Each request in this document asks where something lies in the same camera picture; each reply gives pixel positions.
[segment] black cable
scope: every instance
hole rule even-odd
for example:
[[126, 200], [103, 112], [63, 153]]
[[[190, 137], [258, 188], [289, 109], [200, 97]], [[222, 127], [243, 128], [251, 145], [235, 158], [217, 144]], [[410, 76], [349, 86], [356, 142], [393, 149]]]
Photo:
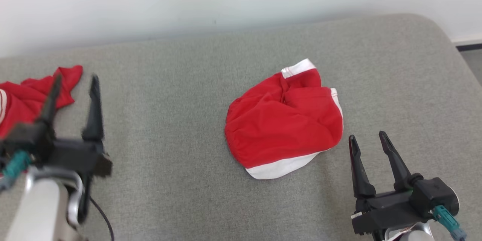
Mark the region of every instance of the black cable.
[[100, 209], [100, 206], [95, 202], [95, 200], [92, 199], [92, 197], [89, 196], [89, 199], [91, 200], [92, 204], [99, 210], [100, 215], [104, 218], [105, 223], [107, 223], [107, 227], [109, 228], [110, 232], [110, 241], [114, 241], [114, 231], [112, 230], [112, 226], [110, 225], [109, 220], [107, 219], [107, 216], [105, 213]]

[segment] wall baseboard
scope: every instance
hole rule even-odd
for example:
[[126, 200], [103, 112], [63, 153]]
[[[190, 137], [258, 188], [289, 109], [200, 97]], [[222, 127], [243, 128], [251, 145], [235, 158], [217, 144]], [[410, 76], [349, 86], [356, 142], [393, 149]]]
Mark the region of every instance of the wall baseboard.
[[482, 49], [482, 43], [457, 46], [459, 52]]
[[462, 38], [455, 38], [455, 39], [452, 39], [451, 41], [453, 45], [457, 47], [465, 46], [465, 45], [473, 45], [473, 44], [482, 44], [482, 34], [466, 36]]

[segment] gray cushion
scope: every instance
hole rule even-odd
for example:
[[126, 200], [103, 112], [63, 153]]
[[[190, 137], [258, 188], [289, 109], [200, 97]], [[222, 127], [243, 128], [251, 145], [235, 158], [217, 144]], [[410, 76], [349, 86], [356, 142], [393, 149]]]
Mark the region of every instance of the gray cushion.
[[[339, 92], [343, 139], [293, 173], [255, 180], [227, 148], [227, 108], [304, 58]], [[116, 240], [371, 240], [351, 228], [348, 135], [356, 135], [370, 182], [384, 192], [393, 190], [393, 177], [379, 130], [412, 172], [438, 176], [457, 192], [459, 221], [472, 238], [482, 236], [482, 88], [425, 18], [390, 15], [2, 59], [0, 80], [40, 78], [74, 64], [84, 75], [56, 129], [80, 135], [89, 75], [97, 73], [114, 173], [93, 184], [92, 196]], [[22, 185], [0, 196], [2, 236]], [[432, 230], [437, 240], [451, 240], [440, 225]], [[108, 240], [93, 206], [82, 232]]]

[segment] teal cable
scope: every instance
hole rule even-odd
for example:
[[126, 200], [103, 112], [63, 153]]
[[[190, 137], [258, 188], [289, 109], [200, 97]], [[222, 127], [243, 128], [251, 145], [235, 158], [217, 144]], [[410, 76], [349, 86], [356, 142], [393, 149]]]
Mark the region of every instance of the teal cable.
[[467, 234], [460, 228], [459, 222], [443, 205], [438, 205], [433, 209], [433, 217], [449, 230], [453, 240], [465, 241], [467, 239]]
[[32, 163], [29, 153], [19, 150], [14, 153], [8, 165], [3, 169], [3, 178], [0, 180], [0, 191], [9, 190], [15, 180]]

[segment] white trim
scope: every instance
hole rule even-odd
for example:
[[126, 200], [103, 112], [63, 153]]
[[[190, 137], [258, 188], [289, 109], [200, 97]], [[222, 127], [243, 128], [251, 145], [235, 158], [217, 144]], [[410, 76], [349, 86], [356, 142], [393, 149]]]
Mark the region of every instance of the white trim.
[[331, 91], [332, 91], [333, 102], [340, 110], [341, 117], [343, 118], [343, 111], [341, 110], [340, 102], [338, 101], [338, 92], [336, 91], [336, 88], [331, 88]]
[[316, 69], [315, 65], [309, 59], [304, 59], [293, 66], [283, 68], [281, 73], [284, 78], [288, 78], [311, 69]]
[[0, 124], [5, 118], [7, 112], [7, 93], [4, 90], [0, 90]]
[[[342, 116], [341, 119], [342, 119], [342, 128], [343, 128], [343, 111], [341, 110], [341, 106], [338, 101], [338, 92], [336, 91], [336, 88], [331, 88], [331, 92], [332, 92], [333, 101], [338, 107], [338, 109], [340, 110], [340, 114]], [[294, 172], [295, 170], [305, 166], [313, 158], [315, 158], [315, 156], [317, 156], [319, 153], [320, 152], [316, 152], [308, 155], [281, 159], [276, 162], [246, 169], [246, 171], [251, 176], [253, 176], [255, 179], [258, 179], [258, 180], [275, 179], [275, 178], [284, 176], [290, 172]]]
[[465, 37], [453, 38], [451, 39], [453, 45], [463, 46], [482, 43], [482, 33], [477, 35], [470, 35]]

